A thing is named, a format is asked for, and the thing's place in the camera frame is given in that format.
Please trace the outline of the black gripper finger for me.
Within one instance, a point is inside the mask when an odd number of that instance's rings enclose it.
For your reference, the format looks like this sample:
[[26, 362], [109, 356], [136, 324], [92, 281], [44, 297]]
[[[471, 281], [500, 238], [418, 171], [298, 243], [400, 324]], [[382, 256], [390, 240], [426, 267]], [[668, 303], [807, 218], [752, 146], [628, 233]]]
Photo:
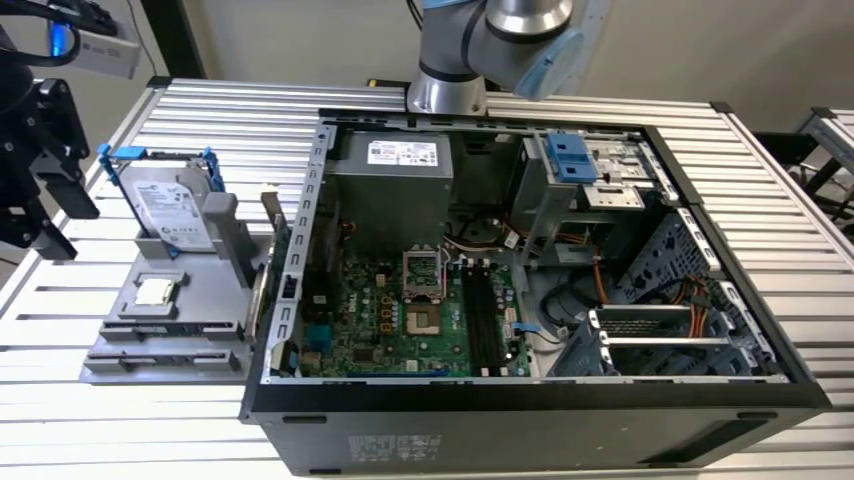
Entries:
[[100, 211], [85, 191], [80, 161], [89, 146], [68, 83], [44, 79], [34, 90], [36, 113], [29, 133], [41, 147], [30, 171], [72, 219], [96, 219]]
[[46, 260], [73, 260], [77, 255], [37, 199], [22, 206], [1, 207], [1, 242], [34, 250]]

